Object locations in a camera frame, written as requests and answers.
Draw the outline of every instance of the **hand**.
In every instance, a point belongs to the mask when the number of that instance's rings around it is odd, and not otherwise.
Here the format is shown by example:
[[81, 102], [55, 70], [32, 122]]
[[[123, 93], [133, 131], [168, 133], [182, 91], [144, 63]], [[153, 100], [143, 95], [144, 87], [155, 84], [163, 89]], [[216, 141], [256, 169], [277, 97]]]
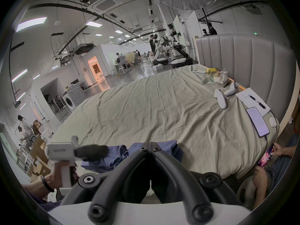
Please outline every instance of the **hand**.
[[271, 153], [272, 156], [281, 156], [284, 154], [284, 148], [281, 147], [278, 143], [273, 143], [274, 152]]
[[267, 172], [259, 166], [255, 167], [254, 176], [252, 178], [254, 186], [257, 190], [267, 190], [268, 176]]
[[[70, 162], [68, 161], [62, 161], [54, 164], [54, 170], [53, 173], [47, 175], [45, 177], [45, 180], [47, 184], [52, 188], [52, 189], [57, 189], [62, 187], [62, 172], [61, 168], [64, 166], [68, 166]], [[78, 176], [76, 173], [76, 168], [73, 168], [73, 174], [72, 176], [74, 177], [74, 180], [77, 182]]]

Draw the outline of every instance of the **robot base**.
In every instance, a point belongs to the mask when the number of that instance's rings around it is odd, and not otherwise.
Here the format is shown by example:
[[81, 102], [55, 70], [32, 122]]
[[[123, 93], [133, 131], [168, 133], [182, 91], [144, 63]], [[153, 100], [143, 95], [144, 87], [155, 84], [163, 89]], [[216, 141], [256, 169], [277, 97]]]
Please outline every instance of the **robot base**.
[[158, 58], [152, 61], [153, 65], [162, 64], [167, 65], [169, 63], [168, 58]]
[[192, 58], [176, 58], [171, 61], [172, 68], [180, 68], [193, 64]]

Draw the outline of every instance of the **gray upholstered headboard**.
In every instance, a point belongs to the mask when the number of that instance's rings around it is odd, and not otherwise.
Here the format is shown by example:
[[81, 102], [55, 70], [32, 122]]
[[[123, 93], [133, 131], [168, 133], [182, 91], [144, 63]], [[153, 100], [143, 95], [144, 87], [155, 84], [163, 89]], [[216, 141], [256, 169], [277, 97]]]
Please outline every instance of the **gray upholstered headboard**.
[[293, 50], [260, 36], [239, 34], [199, 37], [196, 44], [200, 64], [226, 69], [230, 78], [256, 92], [281, 122], [295, 84]]

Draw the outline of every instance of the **bed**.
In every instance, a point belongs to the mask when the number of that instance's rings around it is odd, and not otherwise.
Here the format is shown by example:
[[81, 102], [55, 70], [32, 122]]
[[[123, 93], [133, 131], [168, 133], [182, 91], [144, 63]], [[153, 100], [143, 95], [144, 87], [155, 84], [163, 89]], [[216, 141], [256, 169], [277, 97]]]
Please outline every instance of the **bed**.
[[219, 107], [214, 91], [229, 87], [205, 85], [208, 75], [192, 72], [205, 68], [185, 66], [94, 95], [65, 120], [51, 142], [69, 142], [77, 135], [81, 146], [124, 144], [129, 148], [137, 142], [177, 140], [187, 169], [240, 178], [274, 139], [272, 115], [264, 116], [270, 130], [266, 144], [237, 96], [227, 97], [227, 109]]

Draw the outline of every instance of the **black wristband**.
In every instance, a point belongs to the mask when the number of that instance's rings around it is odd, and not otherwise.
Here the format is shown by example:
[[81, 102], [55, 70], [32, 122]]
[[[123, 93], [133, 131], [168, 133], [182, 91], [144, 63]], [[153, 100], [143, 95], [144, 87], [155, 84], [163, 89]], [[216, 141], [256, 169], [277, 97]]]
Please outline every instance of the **black wristband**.
[[51, 193], [53, 193], [54, 190], [48, 185], [48, 183], [47, 183], [46, 180], [45, 180], [44, 175], [42, 175], [40, 178], [41, 178], [41, 180], [42, 180], [44, 186], [45, 186]]

